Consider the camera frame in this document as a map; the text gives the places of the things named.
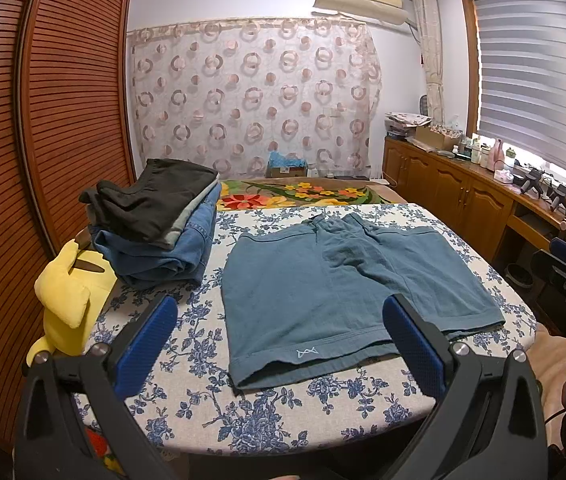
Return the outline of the black spare gripper left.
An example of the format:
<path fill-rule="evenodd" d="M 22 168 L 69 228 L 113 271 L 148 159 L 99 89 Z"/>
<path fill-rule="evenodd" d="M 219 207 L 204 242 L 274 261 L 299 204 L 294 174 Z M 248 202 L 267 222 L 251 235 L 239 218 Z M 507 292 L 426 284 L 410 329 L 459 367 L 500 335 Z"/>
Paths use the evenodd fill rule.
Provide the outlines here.
<path fill-rule="evenodd" d="M 520 187 L 520 194 L 524 195 L 531 190 L 537 193 L 539 198 L 545 196 L 545 192 L 542 186 L 544 172 L 537 168 L 530 168 L 526 175 L 526 180 Z"/>

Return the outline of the brown louvered wardrobe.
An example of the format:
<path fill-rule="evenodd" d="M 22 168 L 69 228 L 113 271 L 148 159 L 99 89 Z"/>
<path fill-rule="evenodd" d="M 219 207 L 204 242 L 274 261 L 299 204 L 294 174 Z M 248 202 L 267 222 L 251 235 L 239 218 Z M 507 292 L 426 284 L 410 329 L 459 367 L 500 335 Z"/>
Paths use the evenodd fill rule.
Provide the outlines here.
<path fill-rule="evenodd" d="M 0 0 L 0 448 L 42 335 L 34 282 L 85 226 L 80 193 L 135 178 L 126 118 L 130 0 Z"/>

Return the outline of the pink circle patterned curtain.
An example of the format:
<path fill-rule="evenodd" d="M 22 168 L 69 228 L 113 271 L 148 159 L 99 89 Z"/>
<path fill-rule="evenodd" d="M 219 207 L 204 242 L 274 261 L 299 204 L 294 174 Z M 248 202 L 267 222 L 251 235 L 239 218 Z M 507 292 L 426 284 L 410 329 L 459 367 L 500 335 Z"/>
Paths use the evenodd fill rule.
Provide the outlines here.
<path fill-rule="evenodd" d="M 176 158 L 224 178 L 279 158 L 319 176 L 370 172 L 382 88 L 365 24 L 345 18 L 178 23 L 129 36 L 141 159 Z"/>

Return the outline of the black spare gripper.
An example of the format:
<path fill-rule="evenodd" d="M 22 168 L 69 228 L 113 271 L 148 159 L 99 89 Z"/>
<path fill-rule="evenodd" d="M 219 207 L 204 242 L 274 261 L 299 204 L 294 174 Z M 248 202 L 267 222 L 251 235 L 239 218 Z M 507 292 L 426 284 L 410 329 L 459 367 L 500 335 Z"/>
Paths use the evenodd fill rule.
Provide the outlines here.
<path fill-rule="evenodd" d="M 545 196 L 545 192 L 542 186 L 544 172 L 537 168 L 530 168 L 526 175 L 526 180 L 520 187 L 520 194 L 524 195 L 531 190 L 537 193 L 539 198 Z"/>
<path fill-rule="evenodd" d="M 552 211 L 563 209 L 564 214 L 566 214 L 566 185 L 559 184 L 554 186 L 550 183 L 548 192 L 546 192 L 546 198 L 550 203 Z"/>

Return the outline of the brown wooden cabinet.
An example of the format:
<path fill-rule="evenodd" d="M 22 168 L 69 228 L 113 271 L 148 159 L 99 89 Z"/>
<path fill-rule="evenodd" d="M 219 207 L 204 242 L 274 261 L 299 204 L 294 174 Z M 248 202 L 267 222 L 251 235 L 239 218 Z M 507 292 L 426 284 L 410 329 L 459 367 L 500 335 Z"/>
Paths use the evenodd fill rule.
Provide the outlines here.
<path fill-rule="evenodd" d="M 493 179 L 471 162 L 428 153 L 386 136 L 383 177 L 410 203 L 426 208 L 503 272 L 526 266 L 550 241 L 566 240 L 566 214 L 545 200 Z"/>

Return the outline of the box with blue cloth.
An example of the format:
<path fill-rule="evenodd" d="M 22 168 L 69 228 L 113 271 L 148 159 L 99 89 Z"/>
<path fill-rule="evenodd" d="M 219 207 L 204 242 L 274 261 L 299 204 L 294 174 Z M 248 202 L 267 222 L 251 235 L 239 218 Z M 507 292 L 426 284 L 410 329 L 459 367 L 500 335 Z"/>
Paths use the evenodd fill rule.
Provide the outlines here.
<path fill-rule="evenodd" d="M 308 164 L 304 159 L 295 155 L 292 157 L 284 156 L 274 151 L 270 153 L 268 164 L 266 165 L 267 178 L 298 178 L 307 174 Z"/>

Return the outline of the colourful floral beige blanket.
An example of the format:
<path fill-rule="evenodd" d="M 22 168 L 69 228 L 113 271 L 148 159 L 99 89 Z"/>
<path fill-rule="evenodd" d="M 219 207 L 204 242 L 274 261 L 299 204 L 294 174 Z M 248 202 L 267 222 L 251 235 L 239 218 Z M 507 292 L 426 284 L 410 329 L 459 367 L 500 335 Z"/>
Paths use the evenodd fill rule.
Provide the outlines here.
<path fill-rule="evenodd" d="M 217 210 L 405 203 L 388 185 L 367 180 L 264 178 L 222 181 Z"/>

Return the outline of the grey striped window blind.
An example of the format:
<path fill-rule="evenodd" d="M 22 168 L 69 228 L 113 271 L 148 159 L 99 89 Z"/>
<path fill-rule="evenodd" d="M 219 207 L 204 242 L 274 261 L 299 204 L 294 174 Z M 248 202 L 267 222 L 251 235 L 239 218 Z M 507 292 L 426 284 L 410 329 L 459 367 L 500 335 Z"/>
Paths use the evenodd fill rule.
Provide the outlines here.
<path fill-rule="evenodd" d="M 478 131 L 566 170 L 566 0 L 472 0 Z"/>

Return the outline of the yellow plush toy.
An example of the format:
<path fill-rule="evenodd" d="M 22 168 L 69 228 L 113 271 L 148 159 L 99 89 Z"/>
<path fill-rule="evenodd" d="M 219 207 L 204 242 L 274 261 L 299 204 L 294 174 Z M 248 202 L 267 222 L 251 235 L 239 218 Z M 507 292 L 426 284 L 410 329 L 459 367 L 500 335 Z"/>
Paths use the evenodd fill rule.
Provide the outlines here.
<path fill-rule="evenodd" d="M 117 281 L 109 262 L 81 238 L 67 242 L 34 282 L 43 306 L 43 331 L 26 364 L 47 351 L 80 356 Z"/>

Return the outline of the teal blue shorts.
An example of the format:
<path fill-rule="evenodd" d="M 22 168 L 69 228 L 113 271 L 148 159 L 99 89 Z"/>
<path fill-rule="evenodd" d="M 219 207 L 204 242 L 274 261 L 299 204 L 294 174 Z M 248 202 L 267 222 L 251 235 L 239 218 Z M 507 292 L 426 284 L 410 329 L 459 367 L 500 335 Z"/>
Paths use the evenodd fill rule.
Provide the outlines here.
<path fill-rule="evenodd" d="M 430 226 L 316 216 L 242 235 L 222 274 L 228 374 L 242 390 L 277 388 L 397 351 L 383 320 L 401 295 L 448 338 L 504 317 L 449 242 Z"/>

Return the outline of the beige tied side curtain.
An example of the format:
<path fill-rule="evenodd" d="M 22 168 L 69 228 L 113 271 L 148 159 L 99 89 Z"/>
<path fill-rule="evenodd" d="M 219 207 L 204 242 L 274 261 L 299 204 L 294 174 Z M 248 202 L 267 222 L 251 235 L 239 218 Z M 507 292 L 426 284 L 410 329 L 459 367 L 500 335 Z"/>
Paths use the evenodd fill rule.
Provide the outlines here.
<path fill-rule="evenodd" d="M 437 0 L 412 0 L 425 71 L 429 116 L 443 123 L 442 33 Z"/>

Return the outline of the blue folded jeans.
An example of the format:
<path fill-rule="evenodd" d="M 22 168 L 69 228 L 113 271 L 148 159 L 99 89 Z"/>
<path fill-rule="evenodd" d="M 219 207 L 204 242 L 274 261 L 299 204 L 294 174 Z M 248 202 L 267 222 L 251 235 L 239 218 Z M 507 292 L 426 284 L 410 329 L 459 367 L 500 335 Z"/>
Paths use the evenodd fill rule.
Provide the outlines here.
<path fill-rule="evenodd" d="M 130 287 L 148 289 L 174 281 L 199 285 L 211 252 L 220 193 L 221 185 L 216 183 L 193 210 L 171 248 L 130 242 L 95 226 L 90 229 L 92 246 Z"/>

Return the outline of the cardboard box on cabinet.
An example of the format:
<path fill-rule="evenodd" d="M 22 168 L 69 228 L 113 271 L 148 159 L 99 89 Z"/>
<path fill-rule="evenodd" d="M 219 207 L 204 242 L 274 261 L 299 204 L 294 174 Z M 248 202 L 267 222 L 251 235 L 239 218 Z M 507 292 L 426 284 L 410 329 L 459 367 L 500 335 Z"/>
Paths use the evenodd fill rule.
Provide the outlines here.
<path fill-rule="evenodd" d="M 414 138 L 437 151 L 452 151 L 461 141 L 463 133 L 443 125 L 418 126 Z"/>

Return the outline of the stack of papers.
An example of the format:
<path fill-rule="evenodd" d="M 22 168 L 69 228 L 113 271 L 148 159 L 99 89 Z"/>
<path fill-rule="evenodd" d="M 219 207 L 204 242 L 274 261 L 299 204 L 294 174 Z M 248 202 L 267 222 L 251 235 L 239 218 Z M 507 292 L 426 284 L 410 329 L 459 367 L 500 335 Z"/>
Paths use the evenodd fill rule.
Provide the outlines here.
<path fill-rule="evenodd" d="M 386 133 L 395 138 L 406 138 L 414 136 L 418 127 L 426 127 L 432 122 L 432 118 L 412 113 L 387 113 L 385 115 Z"/>

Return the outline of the pink bottle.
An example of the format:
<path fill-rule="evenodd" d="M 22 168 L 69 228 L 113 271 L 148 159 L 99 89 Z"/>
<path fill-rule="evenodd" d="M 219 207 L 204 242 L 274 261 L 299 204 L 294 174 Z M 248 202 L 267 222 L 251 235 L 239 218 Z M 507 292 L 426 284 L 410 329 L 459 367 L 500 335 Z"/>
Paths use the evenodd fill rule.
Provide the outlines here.
<path fill-rule="evenodd" d="M 503 151 L 503 141 L 496 139 L 488 155 L 487 169 L 496 172 L 505 165 L 505 154 Z"/>

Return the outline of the black spare gripper right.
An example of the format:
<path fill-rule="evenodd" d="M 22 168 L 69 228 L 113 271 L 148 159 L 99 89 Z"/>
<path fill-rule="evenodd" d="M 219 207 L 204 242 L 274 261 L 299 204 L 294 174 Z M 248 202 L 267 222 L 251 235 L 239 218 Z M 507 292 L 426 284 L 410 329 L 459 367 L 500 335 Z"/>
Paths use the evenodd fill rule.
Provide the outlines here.
<path fill-rule="evenodd" d="M 566 185 L 559 184 L 554 186 L 550 183 L 548 192 L 546 192 L 546 198 L 550 203 L 552 211 L 563 209 L 564 214 L 566 214 Z"/>

